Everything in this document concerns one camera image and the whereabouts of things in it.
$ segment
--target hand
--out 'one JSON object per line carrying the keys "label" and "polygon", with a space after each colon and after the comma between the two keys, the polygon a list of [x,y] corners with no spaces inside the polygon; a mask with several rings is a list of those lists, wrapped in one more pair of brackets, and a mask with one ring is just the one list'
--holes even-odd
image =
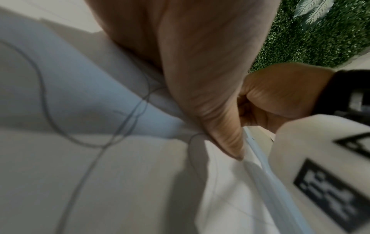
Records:
{"label": "hand", "polygon": [[243,157],[237,96],[279,0],[86,0],[118,44],[162,67],[184,112]]}
{"label": "hand", "polygon": [[271,132],[287,121],[311,115],[332,69],[280,63],[249,74],[238,97],[243,126],[259,125]]}

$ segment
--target qr code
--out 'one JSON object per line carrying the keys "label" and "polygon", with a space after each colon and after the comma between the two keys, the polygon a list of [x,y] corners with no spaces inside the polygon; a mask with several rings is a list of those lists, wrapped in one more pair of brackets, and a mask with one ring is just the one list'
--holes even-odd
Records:
{"label": "qr code", "polygon": [[294,185],[347,233],[370,220],[370,201],[309,159]]}

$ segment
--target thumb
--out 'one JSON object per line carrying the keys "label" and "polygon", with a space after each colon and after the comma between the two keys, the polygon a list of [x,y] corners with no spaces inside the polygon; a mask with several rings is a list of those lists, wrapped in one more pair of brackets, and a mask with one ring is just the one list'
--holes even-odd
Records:
{"label": "thumb", "polygon": [[205,130],[228,155],[239,161],[243,159],[242,127],[236,101],[201,117],[200,121]]}

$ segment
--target artificial grass wall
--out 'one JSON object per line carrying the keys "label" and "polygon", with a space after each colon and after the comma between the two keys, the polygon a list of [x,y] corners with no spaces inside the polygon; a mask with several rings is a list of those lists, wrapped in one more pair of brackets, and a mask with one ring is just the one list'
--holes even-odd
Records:
{"label": "artificial grass wall", "polygon": [[251,71],[280,62],[336,67],[370,46],[370,0],[335,0],[321,21],[303,30],[293,18],[299,0],[282,0]]}

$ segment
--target leaf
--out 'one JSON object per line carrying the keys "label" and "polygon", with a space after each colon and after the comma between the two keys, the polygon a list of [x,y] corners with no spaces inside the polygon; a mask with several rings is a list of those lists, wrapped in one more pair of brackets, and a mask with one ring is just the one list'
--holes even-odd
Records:
{"label": "leaf", "polygon": [[301,15],[305,15],[317,7],[323,0],[300,0],[297,4],[296,11],[294,12],[293,18]]}
{"label": "leaf", "polygon": [[315,8],[305,19],[303,27],[307,28],[314,24],[317,24],[326,14],[330,11],[334,5],[334,0],[323,0],[317,8]]}

